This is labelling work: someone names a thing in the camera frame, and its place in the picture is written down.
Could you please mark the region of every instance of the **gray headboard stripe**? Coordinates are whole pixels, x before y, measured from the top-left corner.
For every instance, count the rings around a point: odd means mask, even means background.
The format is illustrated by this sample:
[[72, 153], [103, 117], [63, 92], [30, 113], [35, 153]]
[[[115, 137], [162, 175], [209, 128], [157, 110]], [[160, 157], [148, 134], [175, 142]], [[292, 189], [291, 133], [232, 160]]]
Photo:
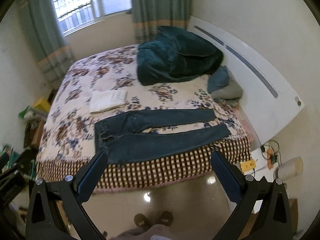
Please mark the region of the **gray headboard stripe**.
[[278, 97], [277, 91], [273, 88], [273, 86], [265, 79], [264, 76], [244, 57], [242, 57], [237, 51], [235, 51], [230, 46], [226, 46], [227, 50], [229, 50], [233, 55], [235, 55], [239, 60], [241, 60], [250, 70], [261, 80], [261, 82], [266, 86], [266, 88], [270, 91], [274, 98]]
[[205, 31], [204, 29], [201, 29], [198, 26], [195, 26], [195, 28], [199, 31], [201, 31], [202, 33], [208, 35], [210, 38], [214, 39], [217, 43], [221, 44], [222, 46], [224, 46], [224, 42], [222, 40], [220, 40], [219, 38], [217, 38], [216, 36], [212, 35], [211, 33]]

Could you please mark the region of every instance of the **white wall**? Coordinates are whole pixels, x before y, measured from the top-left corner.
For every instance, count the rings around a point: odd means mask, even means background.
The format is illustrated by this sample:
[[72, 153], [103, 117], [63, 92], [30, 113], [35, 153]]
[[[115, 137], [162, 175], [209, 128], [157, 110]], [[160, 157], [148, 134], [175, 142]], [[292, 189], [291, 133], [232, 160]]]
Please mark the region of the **white wall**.
[[193, 0], [192, 15], [254, 48], [304, 101], [275, 139], [283, 162], [303, 158], [303, 175], [287, 191], [298, 198], [299, 230], [306, 230], [320, 208], [320, 26], [303, 0]]
[[18, 113], [41, 96], [48, 98], [51, 89], [23, 36], [15, 3], [0, 23], [0, 73], [0, 144], [21, 153], [26, 124]]
[[66, 36], [76, 60], [135, 44], [131, 14], [119, 14]]

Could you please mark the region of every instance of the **slipper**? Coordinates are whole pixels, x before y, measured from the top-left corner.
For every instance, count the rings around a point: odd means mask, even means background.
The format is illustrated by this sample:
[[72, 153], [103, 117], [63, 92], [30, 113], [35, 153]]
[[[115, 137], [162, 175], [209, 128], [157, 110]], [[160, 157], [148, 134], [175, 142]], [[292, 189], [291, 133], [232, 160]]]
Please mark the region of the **slipper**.
[[146, 216], [144, 214], [136, 214], [134, 216], [134, 219], [133, 219], [134, 223], [136, 224], [136, 226], [138, 228], [151, 228], [152, 227], [152, 224], [150, 223], [150, 221], [146, 218]]
[[156, 222], [156, 224], [165, 225], [167, 227], [171, 226], [173, 221], [173, 215], [169, 211], [163, 211], [159, 217], [159, 220]]

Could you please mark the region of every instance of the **window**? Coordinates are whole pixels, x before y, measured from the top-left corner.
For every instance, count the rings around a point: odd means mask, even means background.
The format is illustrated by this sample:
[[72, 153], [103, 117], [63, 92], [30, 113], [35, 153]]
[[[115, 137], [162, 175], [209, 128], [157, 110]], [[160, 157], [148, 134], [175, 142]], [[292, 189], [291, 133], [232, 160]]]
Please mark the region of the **window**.
[[103, 16], [131, 9], [131, 0], [53, 0], [53, 3], [65, 35]]

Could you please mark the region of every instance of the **blue jeans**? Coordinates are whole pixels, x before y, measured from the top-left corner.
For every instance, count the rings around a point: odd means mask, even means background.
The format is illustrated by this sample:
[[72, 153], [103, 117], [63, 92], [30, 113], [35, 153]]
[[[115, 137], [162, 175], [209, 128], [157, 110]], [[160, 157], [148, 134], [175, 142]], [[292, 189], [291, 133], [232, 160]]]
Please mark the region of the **blue jeans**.
[[95, 123], [96, 152], [105, 151], [108, 164], [138, 163], [194, 150], [229, 136], [225, 124], [171, 134], [143, 133], [148, 128], [208, 122], [211, 109], [140, 110]]

